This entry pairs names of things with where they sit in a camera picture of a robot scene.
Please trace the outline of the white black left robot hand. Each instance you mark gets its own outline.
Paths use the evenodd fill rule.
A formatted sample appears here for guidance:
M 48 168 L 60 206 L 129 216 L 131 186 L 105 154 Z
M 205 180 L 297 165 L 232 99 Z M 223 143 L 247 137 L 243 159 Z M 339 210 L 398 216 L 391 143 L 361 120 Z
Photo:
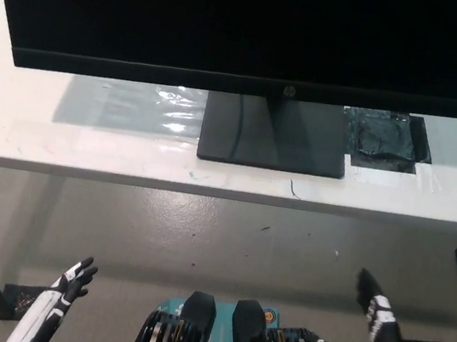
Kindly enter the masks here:
M 77 298 L 89 291 L 98 267 L 94 258 L 80 260 L 38 295 L 5 342 L 50 342 Z

